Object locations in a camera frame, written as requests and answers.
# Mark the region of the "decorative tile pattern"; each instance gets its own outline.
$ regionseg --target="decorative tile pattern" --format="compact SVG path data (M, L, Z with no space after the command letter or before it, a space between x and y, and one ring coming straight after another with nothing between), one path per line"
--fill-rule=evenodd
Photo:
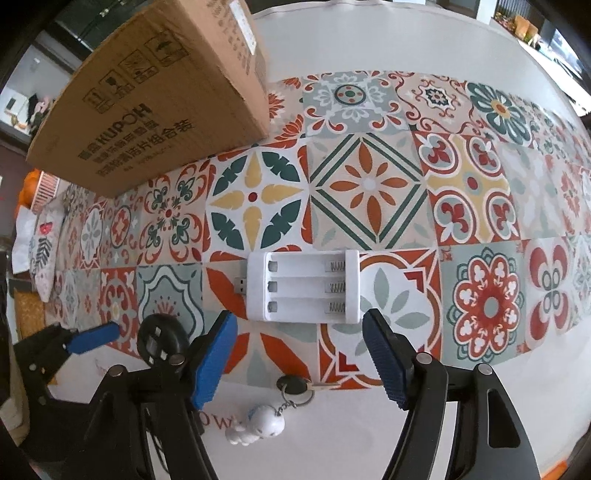
M201 263L138 267L138 316L166 313L178 318L190 340L205 333Z
M361 258L360 314L379 308L394 332L440 358L441 287L436 249L372 252ZM320 325L321 382L381 385L357 325Z
M238 317L238 339L230 355L225 381L275 388L282 375L319 380L317 325L301 323L248 322L245 298L234 293L233 281L246 276L245 260L205 264L203 309L213 323L219 312Z
M558 191L544 156L515 144L496 142L495 148L509 180L521 238L563 236L566 230L557 208Z
M207 196L204 261L215 252L302 250L311 243L306 139L219 155Z
M139 357L136 281L134 268L105 268L100 272L100 319L119 325L119 339L109 346Z
M540 346L548 336L566 332L573 317L569 248L564 238L526 240L524 293L527 298L525 345Z
M473 368L513 358L525 323L521 241L458 245L441 260L443 363Z
M308 75L303 79L306 134L340 134L408 129L400 99L387 72Z
M440 245L519 238L517 213L492 142L414 132Z
M485 123L466 93L466 82L421 73L395 72L393 76L411 130L483 135Z
M102 268L137 265L144 193L144 186L140 186L106 202L100 242Z
M580 125L422 73L325 73L268 92L259 144L116 199L66 190L48 322L112 320L111 347L138 357L147 315L175 315L194 338L228 309L239 335L225 380L274 388L296 374L344 390L381 384L361 325L246 320L233 284L250 252L363 251L360 314L381 309L448 365L498 364L591 315Z
M106 199L91 204L80 232L80 268L100 268L99 247L103 236L103 210Z
M138 265L200 261L209 163L190 163L147 183Z
M571 262L574 315L571 326L591 315L591 235L567 237Z
M410 132L350 134L311 144L316 249L435 245L431 208Z
M531 131L525 115L506 93L472 82L466 84L466 91L496 137L504 142L531 145Z
M294 77L274 82L267 87L269 97L269 121L271 123L269 137L277 138L290 127L304 121L304 105L302 101L302 82Z

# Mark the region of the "cardboard box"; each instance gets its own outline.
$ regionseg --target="cardboard box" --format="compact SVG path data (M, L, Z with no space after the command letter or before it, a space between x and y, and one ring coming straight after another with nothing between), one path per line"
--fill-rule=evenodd
M74 74L27 161L107 197L268 135L243 0L156 0Z

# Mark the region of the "metal screw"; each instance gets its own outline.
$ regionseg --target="metal screw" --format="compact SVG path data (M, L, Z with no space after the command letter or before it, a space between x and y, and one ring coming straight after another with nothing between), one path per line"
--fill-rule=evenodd
M492 367L489 364L479 364L478 371L482 375L492 375Z
M428 365L433 361L433 357L426 352L417 353L417 362Z
M125 372L125 367L123 365L113 365L109 368L107 373L112 377L120 377L123 372Z
M180 353L175 353L174 355L170 356L170 358L168 359L168 363L173 365L174 367L178 367L179 365L182 365L184 363L184 355Z

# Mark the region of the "yellow petal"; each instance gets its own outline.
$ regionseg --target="yellow petal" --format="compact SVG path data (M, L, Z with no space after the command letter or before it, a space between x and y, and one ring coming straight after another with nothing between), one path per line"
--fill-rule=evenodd
M243 203L244 194L235 190L234 192L229 192L218 198L215 202L212 202L211 205L229 210L236 210L239 209Z
M290 187L289 185L267 185L262 190L261 199L264 203L272 205L280 202L296 193L301 192L302 189Z
M248 164L248 168L246 169L244 183L248 188L253 189L260 184L261 179L261 164L258 160L258 154L255 152L251 157L251 162Z
M244 210L242 220L244 221L244 229L246 230L246 237L251 251L255 249L255 242L258 232L261 228L262 213L259 207L249 207Z

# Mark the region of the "pillow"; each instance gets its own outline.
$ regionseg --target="pillow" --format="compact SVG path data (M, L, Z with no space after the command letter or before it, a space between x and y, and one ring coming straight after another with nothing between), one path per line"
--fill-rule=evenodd
M57 197L43 207L31 238L29 272L43 302L49 301L56 270L57 244L61 224L64 222L64 205Z

